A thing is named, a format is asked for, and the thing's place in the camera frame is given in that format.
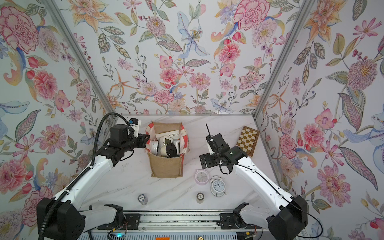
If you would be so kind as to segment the burlap canvas bag red trim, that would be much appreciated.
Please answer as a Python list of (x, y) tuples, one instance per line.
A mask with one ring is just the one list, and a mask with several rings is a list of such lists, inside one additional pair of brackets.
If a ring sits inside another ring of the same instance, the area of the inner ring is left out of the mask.
[[(160, 156), (160, 146), (158, 154), (155, 156), (150, 151), (150, 141), (158, 141), (156, 134), (170, 131), (180, 131), (180, 155), (176, 158), (163, 158)], [(146, 134), (150, 136), (150, 140), (146, 143), (146, 151), (150, 160), (152, 177), (154, 178), (179, 178), (183, 176), (183, 161), (185, 154), (189, 151), (189, 138), (182, 123), (167, 124), (152, 122), (146, 128)]]

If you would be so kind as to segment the long white digital clock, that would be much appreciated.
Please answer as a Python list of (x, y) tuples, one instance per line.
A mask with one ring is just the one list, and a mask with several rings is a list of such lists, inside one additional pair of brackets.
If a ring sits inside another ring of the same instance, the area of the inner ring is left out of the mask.
[(162, 136), (159, 138), (158, 142), (159, 142), (159, 146), (162, 147), (162, 146), (166, 146), (167, 144), (172, 144), (173, 139), (169, 136)]

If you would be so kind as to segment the white twin-bell alarm clock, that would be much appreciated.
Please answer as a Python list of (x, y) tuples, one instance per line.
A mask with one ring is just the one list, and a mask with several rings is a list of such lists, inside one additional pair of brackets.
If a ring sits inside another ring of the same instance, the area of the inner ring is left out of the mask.
[(217, 198), (226, 195), (226, 184), (221, 177), (213, 176), (211, 178), (210, 191)]

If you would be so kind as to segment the small white digital clock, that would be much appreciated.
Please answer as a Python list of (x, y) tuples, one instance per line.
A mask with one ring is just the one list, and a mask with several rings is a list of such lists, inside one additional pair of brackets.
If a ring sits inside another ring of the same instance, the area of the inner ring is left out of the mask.
[(180, 143), (181, 143), (180, 139), (173, 140), (173, 144), (176, 147), (177, 155), (180, 155)]

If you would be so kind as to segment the blue twin-bell clock front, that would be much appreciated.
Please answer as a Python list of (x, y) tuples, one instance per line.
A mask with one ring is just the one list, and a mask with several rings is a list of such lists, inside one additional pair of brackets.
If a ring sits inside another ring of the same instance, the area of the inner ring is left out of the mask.
[(173, 144), (166, 144), (160, 148), (160, 156), (163, 158), (176, 158), (179, 156), (178, 149)]

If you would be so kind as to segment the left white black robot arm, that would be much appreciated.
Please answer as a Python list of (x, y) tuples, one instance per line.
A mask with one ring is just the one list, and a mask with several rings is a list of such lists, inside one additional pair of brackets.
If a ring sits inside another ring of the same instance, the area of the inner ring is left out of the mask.
[(81, 206), (103, 176), (120, 161), (126, 152), (144, 149), (150, 136), (139, 133), (139, 124), (115, 125), (110, 138), (98, 147), (89, 165), (63, 190), (52, 198), (43, 198), (37, 205), (39, 239), (76, 240), (83, 233), (102, 225), (122, 227), (126, 222), (124, 209), (106, 204), (98, 209), (82, 211)]

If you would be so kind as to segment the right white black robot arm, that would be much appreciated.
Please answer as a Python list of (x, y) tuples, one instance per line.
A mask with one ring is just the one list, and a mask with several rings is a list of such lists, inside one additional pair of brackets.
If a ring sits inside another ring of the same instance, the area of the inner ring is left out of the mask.
[(200, 155), (203, 169), (226, 167), (253, 189), (267, 205), (265, 209), (243, 203), (233, 210), (238, 227), (255, 225), (268, 229), (277, 240), (293, 240), (308, 224), (307, 202), (293, 197), (268, 178), (240, 147), (230, 147), (221, 134), (206, 136), (209, 152)]

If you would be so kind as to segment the white round alarm clock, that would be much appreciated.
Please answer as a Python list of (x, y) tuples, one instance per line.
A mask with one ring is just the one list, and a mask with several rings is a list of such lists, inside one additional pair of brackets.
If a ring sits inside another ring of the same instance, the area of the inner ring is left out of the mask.
[(158, 149), (159, 149), (159, 142), (158, 141), (150, 141), (151, 154), (156, 156), (158, 154)]

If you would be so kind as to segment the pink round alarm clock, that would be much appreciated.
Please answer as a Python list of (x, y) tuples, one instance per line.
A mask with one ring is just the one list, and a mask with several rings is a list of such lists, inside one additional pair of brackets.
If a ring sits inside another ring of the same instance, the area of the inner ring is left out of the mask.
[(195, 182), (198, 185), (206, 185), (210, 180), (210, 175), (207, 171), (205, 170), (197, 170), (195, 173)]

